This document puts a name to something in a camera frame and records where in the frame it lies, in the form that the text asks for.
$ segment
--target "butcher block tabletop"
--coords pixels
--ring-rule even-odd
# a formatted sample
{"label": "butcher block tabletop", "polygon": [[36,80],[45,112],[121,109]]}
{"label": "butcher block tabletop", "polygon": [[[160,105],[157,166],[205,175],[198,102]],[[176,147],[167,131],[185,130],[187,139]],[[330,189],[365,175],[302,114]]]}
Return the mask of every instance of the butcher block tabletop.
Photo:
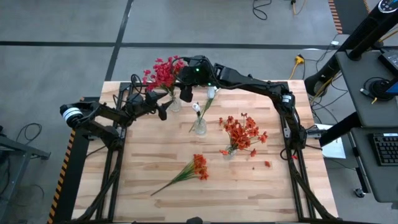
{"label": "butcher block tabletop", "polygon": [[[304,82],[287,82],[296,97],[301,124],[309,128],[314,122]],[[112,95],[118,95],[119,86],[120,82],[105,82],[99,101],[114,107]],[[206,88],[194,88],[192,102],[205,105],[206,91]],[[169,99],[166,96],[159,102]],[[241,113],[251,116],[260,133],[267,131],[269,137],[266,143],[253,144],[249,148],[256,148],[256,156],[238,151],[228,161],[220,150],[226,148],[229,137],[218,121],[228,116],[241,120]],[[192,217],[200,217],[206,222],[297,221],[289,168],[279,156],[284,148],[280,119],[271,100],[244,90],[220,90],[204,116],[207,123],[205,135],[188,132],[195,119],[192,103],[182,102],[182,109],[176,113],[168,111],[165,121],[161,121],[157,113],[148,114],[128,127],[114,222],[185,222]],[[105,118],[96,120],[112,125],[112,121]],[[320,147],[314,139],[308,139],[307,144]],[[95,140],[90,143],[87,153],[101,146],[103,143]],[[87,157],[72,218],[82,215],[100,191],[106,153],[107,149],[102,149]],[[185,180],[150,196],[180,173],[194,154],[203,154],[207,159],[208,180]],[[310,188],[337,217],[321,150],[306,147],[303,155]],[[111,190],[105,200],[104,216],[108,212],[110,193]],[[301,189],[300,197],[307,217],[305,195]]]}

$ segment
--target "gray floor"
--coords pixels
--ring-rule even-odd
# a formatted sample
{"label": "gray floor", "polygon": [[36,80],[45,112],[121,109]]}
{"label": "gray floor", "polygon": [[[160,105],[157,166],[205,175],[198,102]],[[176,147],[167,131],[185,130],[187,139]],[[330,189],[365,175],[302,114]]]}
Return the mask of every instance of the gray floor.
{"label": "gray floor", "polygon": [[[114,42],[127,0],[0,1],[0,40]],[[267,21],[251,12],[251,0],[135,0],[123,42],[181,42],[233,44],[312,44],[327,45],[336,34],[327,0],[308,0],[297,17],[288,1],[274,0],[265,7]],[[375,0],[369,2],[373,7]],[[344,41],[346,36],[336,39]],[[397,45],[393,37],[389,45]],[[57,184],[70,129],[59,115],[59,106],[81,96],[98,96],[113,48],[99,47],[0,47],[0,125],[14,138],[31,122],[43,125],[33,146],[51,152],[48,161],[30,163],[9,219],[44,223]],[[294,57],[316,59],[323,50],[249,49],[153,49],[122,48],[112,80],[127,80],[132,73],[142,75],[157,57],[204,54],[212,62],[234,67],[261,79],[286,79]],[[315,62],[307,61],[306,76],[316,72]],[[301,79],[299,66],[294,79]],[[335,82],[346,88],[344,80]],[[329,89],[323,104],[342,91]],[[329,110],[338,120],[354,111],[349,95]],[[318,110],[324,123],[334,119]],[[397,223],[398,211],[389,203],[377,203],[373,195],[357,198],[359,187],[354,171],[327,161],[328,173],[341,218],[362,222]],[[42,200],[38,184],[45,190]],[[34,206],[20,207],[17,204]]]}

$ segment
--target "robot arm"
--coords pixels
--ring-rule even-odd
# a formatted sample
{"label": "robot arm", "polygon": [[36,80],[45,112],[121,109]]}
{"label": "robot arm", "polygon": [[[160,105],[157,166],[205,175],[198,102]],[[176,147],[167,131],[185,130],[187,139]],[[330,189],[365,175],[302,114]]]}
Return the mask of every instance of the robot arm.
{"label": "robot arm", "polygon": [[128,127],[142,115],[159,112],[159,118],[164,121],[167,119],[166,109],[172,101],[162,105],[157,104],[157,100],[167,95],[167,93],[156,93],[148,91],[145,98],[140,93],[129,95],[121,110],[110,108],[106,103],[98,102],[78,102],[60,107],[60,113],[68,126],[75,129],[85,129],[93,135],[101,138],[109,150],[119,150],[122,147],[122,140],[119,133],[112,126],[103,126],[94,119],[102,116],[115,121],[122,127]]}
{"label": "robot arm", "polygon": [[177,77],[182,83],[180,95],[182,100],[191,102],[192,86],[194,85],[214,85],[229,90],[240,88],[268,96],[290,128],[289,148],[305,148],[307,133],[300,124],[300,118],[295,109],[295,97],[289,91],[286,83],[264,82],[253,78],[251,75],[243,76],[235,69],[217,63],[213,66],[204,56],[185,57],[183,59],[188,62],[188,66],[184,67]]}

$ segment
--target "glass vase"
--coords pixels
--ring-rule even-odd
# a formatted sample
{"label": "glass vase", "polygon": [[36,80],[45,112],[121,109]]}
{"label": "glass vase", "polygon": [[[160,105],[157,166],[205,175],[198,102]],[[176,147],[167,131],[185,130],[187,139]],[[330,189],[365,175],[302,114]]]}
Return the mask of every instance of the glass vase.
{"label": "glass vase", "polygon": [[228,151],[228,154],[227,155],[223,155],[223,158],[226,161],[230,161],[230,160],[232,160],[235,157],[236,153],[238,152],[238,149],[232,147],[231,145],[227,145],[225,147],[225,151]]}
{"label": "glass vase", "polygon": [[179,112],[181,110],[181,100],[180,100],[180,98],[171,95],[170,96],[170,100],[172,100],[173,103],[168,107],[168,109],[170,111],[173,111],[173,112]]}
{"label": "glass vase", "polygon": [[206,121],[202,118],[198,118],[193,125],[196,134],[206,134]]}

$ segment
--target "keyboard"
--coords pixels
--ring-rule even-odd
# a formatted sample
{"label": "keyboard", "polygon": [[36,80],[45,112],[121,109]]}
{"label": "keyboard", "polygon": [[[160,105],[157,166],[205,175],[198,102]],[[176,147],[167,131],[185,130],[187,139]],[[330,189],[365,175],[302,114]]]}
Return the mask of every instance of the keyboard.
{"label": "keyboard", "polygon": [[379,166],[398,166],[398,133],[369,134]]}

